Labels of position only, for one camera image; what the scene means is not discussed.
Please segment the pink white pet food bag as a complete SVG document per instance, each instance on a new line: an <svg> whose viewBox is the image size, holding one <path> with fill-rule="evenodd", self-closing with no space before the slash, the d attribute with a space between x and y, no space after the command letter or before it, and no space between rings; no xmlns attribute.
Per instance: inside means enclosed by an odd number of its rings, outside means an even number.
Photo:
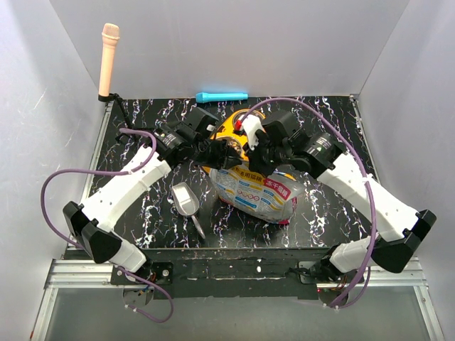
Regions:
<svg viewBox="0 0 455 341"><path fill-rule="evenodd" d="M272 224L287 224L304 192L304 185L287 173L265 177L244 165L209 169L208 176L223 202Z"/></svg>

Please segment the silver metal scoop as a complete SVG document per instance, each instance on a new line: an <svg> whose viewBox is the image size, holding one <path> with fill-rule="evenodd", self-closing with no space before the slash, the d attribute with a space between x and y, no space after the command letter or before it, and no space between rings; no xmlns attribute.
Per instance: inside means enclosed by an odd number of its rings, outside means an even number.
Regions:
<svg viewBox="0 0 455 341"><path fill-rule="evenodd" d="M178 213L184 217L190 217L193 220L198 234L205 239L203 228L196 217L200 203L195 193L184 182L173 185L171 192Z"/></svg>

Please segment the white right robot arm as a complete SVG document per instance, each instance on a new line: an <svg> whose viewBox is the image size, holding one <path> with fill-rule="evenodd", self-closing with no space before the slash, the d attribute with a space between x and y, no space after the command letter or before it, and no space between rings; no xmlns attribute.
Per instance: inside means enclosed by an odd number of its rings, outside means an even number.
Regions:
<svg viewBox="0 0 455 341"><path fill-rule="evenodd" d="M417 211L367 176L330 134L309 137L302 130L284 135L258 129L247 134L244 150L252 170L270 175L277 166L289 164L335 190L371 222L372 236L332 247L306 271L322 281L335 283L370 265L400 273L437 220L432 211Z"/></svg>

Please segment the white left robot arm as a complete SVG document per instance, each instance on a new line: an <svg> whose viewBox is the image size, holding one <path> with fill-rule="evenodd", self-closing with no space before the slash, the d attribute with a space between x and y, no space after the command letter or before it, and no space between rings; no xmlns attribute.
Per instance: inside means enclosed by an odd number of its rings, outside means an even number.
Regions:
<svg viewBox="0 0 455 341"><path fill-rule="evenodd" d="M185 124L162 124L143 129L153 135L136 155L95 194L77 204L69 202L63 214L81 248L97 263L110 262L127 270L137 284L150 279L150 258L135 244L119 236L114 227L125 211L178 164L192 160L199 166L230 169L242 157L226 140L210 138L207 129L193 130Z"/></svg>

